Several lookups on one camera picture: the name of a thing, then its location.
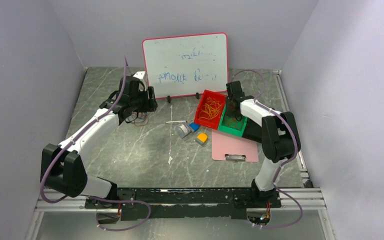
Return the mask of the green plastic bin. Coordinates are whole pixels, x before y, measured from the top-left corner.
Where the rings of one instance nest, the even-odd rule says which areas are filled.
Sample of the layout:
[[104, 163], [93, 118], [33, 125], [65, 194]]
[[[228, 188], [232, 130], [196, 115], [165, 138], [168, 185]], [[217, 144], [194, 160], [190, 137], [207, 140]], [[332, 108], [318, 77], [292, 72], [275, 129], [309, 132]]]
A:
[[233, 136], [242, 137], [247, 117], [242, 116], [241, 121], [237, 121], [234, 117], [227, 116], [227, 101], [224, 104], [217, 130]]

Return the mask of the red plastic bin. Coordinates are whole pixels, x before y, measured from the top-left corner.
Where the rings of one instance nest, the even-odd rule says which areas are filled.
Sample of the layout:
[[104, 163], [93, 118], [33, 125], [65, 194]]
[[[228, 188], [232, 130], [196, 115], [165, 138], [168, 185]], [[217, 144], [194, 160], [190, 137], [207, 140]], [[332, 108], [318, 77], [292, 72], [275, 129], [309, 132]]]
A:
[[226, 97], [226, 95], [218, 92], [204, 90], [195, 111], [194, 123], [217, 130], [225, 107]]

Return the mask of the black plastic bin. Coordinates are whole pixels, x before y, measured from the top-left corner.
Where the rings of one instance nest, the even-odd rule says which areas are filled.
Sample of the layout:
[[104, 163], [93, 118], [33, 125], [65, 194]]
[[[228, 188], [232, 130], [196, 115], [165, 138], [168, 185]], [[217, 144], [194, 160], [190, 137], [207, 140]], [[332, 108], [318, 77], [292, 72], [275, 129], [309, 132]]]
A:
[[256, 143], [262, 143], [262, 128], [256, 122], [247, 118], [242, 138], [254, 141]]

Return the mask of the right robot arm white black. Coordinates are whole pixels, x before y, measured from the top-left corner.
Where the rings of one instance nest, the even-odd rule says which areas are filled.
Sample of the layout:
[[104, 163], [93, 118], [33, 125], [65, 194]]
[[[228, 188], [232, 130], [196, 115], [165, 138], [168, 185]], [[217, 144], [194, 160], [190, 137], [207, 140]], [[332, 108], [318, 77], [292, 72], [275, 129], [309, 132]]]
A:
[[246, 95], [239, 81], [226, 84], [226, 115], [238, 121], [246, 120], [243, 138], [261, 144], [265, 160], [258, 175], [252, 180], [250, 202], [262, 207], [277, 189], [280, 171], [296, 158], [301, 141], [295, 116], [290, 111], [280, 112]]

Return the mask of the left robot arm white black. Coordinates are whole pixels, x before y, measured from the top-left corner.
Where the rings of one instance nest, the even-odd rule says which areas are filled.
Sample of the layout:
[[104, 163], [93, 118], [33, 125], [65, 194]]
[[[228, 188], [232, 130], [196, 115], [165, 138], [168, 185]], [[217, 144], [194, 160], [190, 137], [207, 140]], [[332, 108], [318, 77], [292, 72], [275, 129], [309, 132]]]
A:
[[44, 147], [40, 170], [41, 197], [45, 197], [44, 188], [50, 188], [65, 198], [91, 196], [106, 208], [114, 207], [119, 200], [117, 184], [88, 175], [83, 161], [100, 139], [126, 122], [133, 113], [154, 112], [157, 107], [152, 86], [145, 86], [134, 76], [122, 77], [118, 90], [99, 105], [87, 123], [59, 144], [49, 143]]

